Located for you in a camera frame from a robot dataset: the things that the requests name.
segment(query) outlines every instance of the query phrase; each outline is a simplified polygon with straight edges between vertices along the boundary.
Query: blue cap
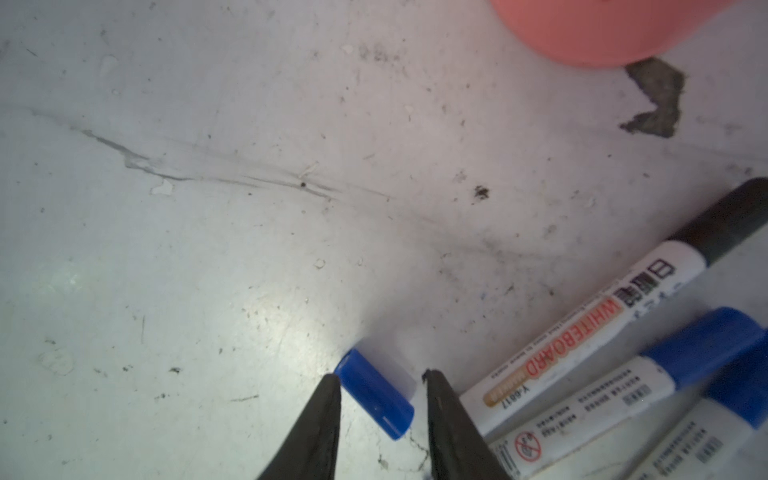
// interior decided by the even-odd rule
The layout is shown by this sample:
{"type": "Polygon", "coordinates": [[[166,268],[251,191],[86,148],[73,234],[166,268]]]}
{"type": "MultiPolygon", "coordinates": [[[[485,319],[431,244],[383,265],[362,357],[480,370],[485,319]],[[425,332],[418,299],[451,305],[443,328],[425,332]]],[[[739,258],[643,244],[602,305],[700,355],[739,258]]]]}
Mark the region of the blue cap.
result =
{"type": "Polygon", "coordinates": [[[360,352],[351,349],[333,372],[392,440],[405,435],[413,420],[413,406],[360,352]]]}
{"type": "Polygon", "coordinates": [[[723,306],[641,355],[666,370],[679,390],[725,366],[764,337],[765,331],[757,322],[723,306]]]}
{"type": "Polygon", "coordinates": [[[707,396],[759,429],[768,418],[768,339],[726,367],[707,396]]]}

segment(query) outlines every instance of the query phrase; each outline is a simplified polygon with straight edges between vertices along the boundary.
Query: dark mark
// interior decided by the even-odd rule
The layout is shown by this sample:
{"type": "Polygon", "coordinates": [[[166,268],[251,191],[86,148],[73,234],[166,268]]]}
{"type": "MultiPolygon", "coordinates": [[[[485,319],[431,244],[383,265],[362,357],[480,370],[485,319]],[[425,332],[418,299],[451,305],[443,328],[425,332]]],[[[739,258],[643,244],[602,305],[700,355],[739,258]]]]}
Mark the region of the dark mark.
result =
{"type": "Polygon", "coordinates": [[[248,400],[258,399],[258,395],[247,396],[242,399],[231,399],[230,402],[247,402],[248,400]]]}
{"type": "Polygon", "coordinates": [[[478,200],[485,200],[490,193],[491,191],[487,187],[483,187],[482,185],[475,187],[475,198],[478,200]]]}
{"type": "Polygon", "coordinates": [[[631,134],[639,131],[662,138],[672,137],[680,120],[680,95],[685,86],[683,72],[658,58],[637,61],[624,69],[657,108],[635,115],[619,128],[631,134]]]}
{"type": "Polygon", "coordinates": [[[6,40],[2,42],[2,46],[0,47],[0,60],[5,56],[5,53],[8,51],[8,47],[11,46],[11,41],[6,40]]]}

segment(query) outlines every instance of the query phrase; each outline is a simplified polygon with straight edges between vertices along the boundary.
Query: pink object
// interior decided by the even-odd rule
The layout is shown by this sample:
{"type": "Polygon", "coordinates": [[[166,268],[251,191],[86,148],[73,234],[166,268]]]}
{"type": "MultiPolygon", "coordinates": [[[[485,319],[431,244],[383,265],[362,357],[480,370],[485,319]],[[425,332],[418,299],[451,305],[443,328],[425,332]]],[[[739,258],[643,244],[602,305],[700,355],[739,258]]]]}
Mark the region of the pink object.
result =
{"type": "Polygon", "coordinates": [[[534,50],[579,67],[614,67],[675,46],[736,0],[491,0],[534,50]]]}

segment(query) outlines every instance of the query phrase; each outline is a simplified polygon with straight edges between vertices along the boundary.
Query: white marker barrel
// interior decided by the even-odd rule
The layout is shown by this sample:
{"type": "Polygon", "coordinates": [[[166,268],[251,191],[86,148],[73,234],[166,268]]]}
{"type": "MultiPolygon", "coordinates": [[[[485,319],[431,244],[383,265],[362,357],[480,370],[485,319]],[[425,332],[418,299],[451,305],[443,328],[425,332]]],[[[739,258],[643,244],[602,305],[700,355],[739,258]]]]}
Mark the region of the white marker barrel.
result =
{"type": "Polygon", "coordinates": [[[706,480],[768,418],[768,340],[729,365],[627,480],[706,480]]]}
{"type": "Polygon", "coordinates": [[[512,480],[530,478],[764,337],[760,325],[738,310],[714,310],[493,442],[491,450],[512,480]]]}

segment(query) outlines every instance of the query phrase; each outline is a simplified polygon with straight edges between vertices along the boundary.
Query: white surface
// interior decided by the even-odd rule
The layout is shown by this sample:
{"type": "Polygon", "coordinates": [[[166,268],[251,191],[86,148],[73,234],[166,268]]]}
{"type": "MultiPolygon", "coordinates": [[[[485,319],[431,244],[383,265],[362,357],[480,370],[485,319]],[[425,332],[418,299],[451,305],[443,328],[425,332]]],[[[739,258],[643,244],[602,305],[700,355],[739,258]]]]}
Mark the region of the white surface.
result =
{"type": "MultiPolygon", "coordinates": [[[[365,335],[467,388],[768,174],[766,23],[743,2],[664,56],[688,76],[662,140],[617,128],[650,108],[622,70],[552,64],[482,0],[3,2],[0,476],[253,478],[365,335]]],[[[531,407],[709,306],[765,325],[767,253],[531,407]]],[[[537,478],[613,478],[694,395],[537,478]]],[[[392,442],[345,396],[336,477],[422,478],[414,403],[392,442]]],[[[718,478],[762,478],[766,448],[718,478]]]]}

